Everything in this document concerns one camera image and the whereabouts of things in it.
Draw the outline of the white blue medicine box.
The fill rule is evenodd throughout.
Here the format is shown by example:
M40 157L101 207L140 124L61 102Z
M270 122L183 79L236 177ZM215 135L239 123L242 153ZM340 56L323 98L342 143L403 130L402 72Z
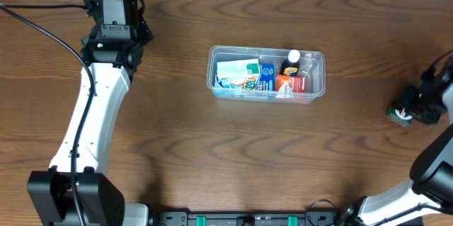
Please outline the white blue medicine box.
M258 77L259 74L260 69L258 59L217 63L218 80Z

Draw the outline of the dark bottle white cap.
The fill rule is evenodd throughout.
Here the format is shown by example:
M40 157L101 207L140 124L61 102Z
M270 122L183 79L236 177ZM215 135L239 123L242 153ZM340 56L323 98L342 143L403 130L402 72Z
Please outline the dark bottle white cap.
M300 68L300 57L300 51L290 50L287 58L281 64L279 75L296 76Z

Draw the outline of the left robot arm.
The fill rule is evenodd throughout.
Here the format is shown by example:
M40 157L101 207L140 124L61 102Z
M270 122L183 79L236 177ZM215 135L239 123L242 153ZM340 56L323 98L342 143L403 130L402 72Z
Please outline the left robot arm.
M48 170L32 171L27 190L44 225L151 225L149 206L126 202L108 179L117 114L154 38L144 0L84 3L96 24L81 40L79 96Z

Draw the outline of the dark green square box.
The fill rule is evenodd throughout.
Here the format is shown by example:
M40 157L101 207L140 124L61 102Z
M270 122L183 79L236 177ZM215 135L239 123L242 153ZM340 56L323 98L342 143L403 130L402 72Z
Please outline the dark green square box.
M409 127L413 121L413 116L410 111L412 102L413 95L402 94L388 107L386 116L404 128Z

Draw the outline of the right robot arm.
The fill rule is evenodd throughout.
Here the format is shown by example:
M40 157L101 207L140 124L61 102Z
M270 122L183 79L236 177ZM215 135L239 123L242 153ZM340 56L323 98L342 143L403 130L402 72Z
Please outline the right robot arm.
M437 58L388 108L395 123L437 123L452 114L452 52ZM421 225L430 214L452 214L452 128L448 127L414 161L407 180L377 196L352 204L336 225Z

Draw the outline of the red white medicine box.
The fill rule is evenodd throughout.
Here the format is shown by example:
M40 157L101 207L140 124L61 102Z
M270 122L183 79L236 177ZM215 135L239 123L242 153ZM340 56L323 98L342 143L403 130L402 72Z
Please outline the red white medicine box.
M277 98L293 98L295 94L306 93L306 78L278 75L276 78Z

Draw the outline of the blue fever patch box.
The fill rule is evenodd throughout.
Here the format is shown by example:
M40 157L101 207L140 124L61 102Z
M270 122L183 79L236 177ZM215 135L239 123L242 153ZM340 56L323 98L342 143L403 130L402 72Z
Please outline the blue fever patch box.
M221 80L216 74L215 87L223 89L241 89L272 91L274 89L274 66L271 64L259 64L259 77L239 77Z

